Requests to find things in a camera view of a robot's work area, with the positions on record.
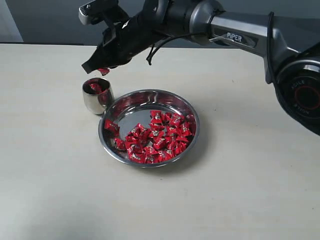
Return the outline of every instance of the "bowl rim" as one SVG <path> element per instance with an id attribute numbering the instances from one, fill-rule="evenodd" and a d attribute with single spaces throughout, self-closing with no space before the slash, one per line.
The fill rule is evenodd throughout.
<path id="1" fill-rule="evenodd" d="M 164 161 L 164 162 L 159 162 L 159 163 L 155 163 L 155 164 L 146 164 L 146 163 L 136 163 L 136 162 L 133 162 L 133 161 L 130 161 L 129 159 L 126 159 L 126 158 L 122 158 L 120 157 L 119 155 L 117 155 L 116 153 L 114 153 L 109 147 L 108 145 L 106 144 L 105 140 L 104 140 L 104 136 L 103 136 L 103 128 L 104 128 L 104 121 L 105 121 L 105 117 L 107 115 L 107 113 L 109 111 L 111 111 L 111 109 L 120 101 L 122 100 L 123 98 L 126 98 L 130 95 L 133 95 L 133 94 L 137 94 L 137 93 L 148 93 L 148 92 L 157 92 L 157 93 L 163 93 L 163 94 L 169 94 L 181 101 L 183 101 L 187 106 L 188 108 L 192 111 L 192 114 L 194 116 L 194 119 L 195 119 L 195 125 L 196 125 L 196 130 L 195 130 L 195 135 L 193 137 L 193 140 L 192 142 L 189 144 L 189 146 L 186 148 L 186 150 L 184 150 L 183 153 L 179 154 L 178 156 L 170 159 L 170 160 L 167 160 L 167 161 Z M 177 160 L 179 160 L 180 158 L 182 158 L 183 156 L 185 156 L 193 147 L 194 145 L 196 144 L 197 142 L 197 139 L 199 137 L 199 133 L 200 133 L 200 120 L 199 120 L 199 116 L 198 116 L 198 113 L 196 112 L 196 110 L 194 109 L 194 107 L 187 101 L 185 100 L 183 97 L 173 93 L 173 92 L 170 92 L 170 91 L 166 91 L 166 90 L 161 90 L 161 89 L 142 89 L 142 90 L 136 90 L 136 91 L 132 91 L 132 92 L 129 92 L 127 94 L 124 94 L 122 95 L 121 97 L 119 97 L 116 101 L 113 102 L 113 104 L 104 111 L 103 115 L 101 116 L 100 118 L 100 121 L 99 121 L 99 125 L 98 125 L 98 134 L 99 134 L 99 139 L 100 139 L 100 142 L 103 146 L 103 148 L 107 151 L 107 153 L 112 156 L 114 159 L 118 160 L 119 162 L 121 163 L 124 163 L 124 164 L 127 164 L 127 165 L 130 165 L 130 166 L 134 166 L 134 167 L 139 167 L 139 168 L 158 168 L 158 167 L 162 167 L 162 166 L 165 166 L 165 165 L 168 165 L 170 163 L 173 163 Z"/>

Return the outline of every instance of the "stainless steel cup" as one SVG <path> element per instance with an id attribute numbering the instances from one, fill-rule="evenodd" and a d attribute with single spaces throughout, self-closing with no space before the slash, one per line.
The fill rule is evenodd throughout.
<path id="1" fill-rule="evenodd" d="M 95 94 L 90 84 L 99 84 L 102 88 L 102 93 Z M 103 114 L 115 100 L 110 82 L 104 78 L 95 77 L 89 79 L 83 84 L 82 92 L 86 108 L 96 115 Z"/>

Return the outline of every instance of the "robotic arm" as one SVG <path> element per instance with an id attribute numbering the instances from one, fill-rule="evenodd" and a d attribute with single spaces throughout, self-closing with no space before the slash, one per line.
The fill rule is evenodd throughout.
<path id="1" fill-rule="evenodd" d="M 161 40 L 233 46 L 264 59 L 266 82 L 282 108 L 320 135 L 320 19 L 227 12 L 216 0 L 145 0 L 142 11 L 129 17 L 118 2 L 95 0 L 79 8 L 84 25 L 108 26 L 82 65 L 87 73 L 127 64 Z"/>

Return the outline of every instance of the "stainless steel bowl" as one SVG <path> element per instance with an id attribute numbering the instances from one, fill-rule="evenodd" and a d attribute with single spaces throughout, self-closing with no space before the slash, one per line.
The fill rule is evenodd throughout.
<path id="1" fill-rule="evenodd" d="M 137 123 L 141 123 L 145 127 L 149 126 L 148 124 L 151 120 L 150 110 L 160 110 L 184 116 L 193 115 L 196 132 L 187 149 L 175 158 L 155 164 L 140 164 L 130 161 L 127 153 L 121 152 L 115 148 L 113 139 L 110 138 L 108 131 L 104 129 L 104 123 L 106 119 L 117 123 L 120 127 L 120 137 L 125 139 L 125 136 L 137 125 Z M 116 100 L 101 117 L 98 131 L 104 149 L 118 161 L 140 168 L 157 168 L 173 163 L 188 154 L 198 139 L 200 130 L 199 123 L 197 112 L 190 103 L 182 97 L 168 91 L 147 89 L 128 93 Z"/>

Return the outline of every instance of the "gray wall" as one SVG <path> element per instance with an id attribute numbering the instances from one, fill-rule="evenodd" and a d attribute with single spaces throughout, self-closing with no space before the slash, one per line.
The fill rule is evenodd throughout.
<path id="1" fill-rule="evenodd" d="M 105 25 L 83 26 L 78 20 L 79 6 L 89 0 L 6 0 L 11 14 L 25 42 L 70 43 L 97 45 Z M 230 12 L 268 14 L 278 16 L 320 18 L 320 0 L 220 0 Z M 142 9 L 144 0 L 119 0 L 130 16 Z M 176 40 L 170 47 L 198 47 Z"/>

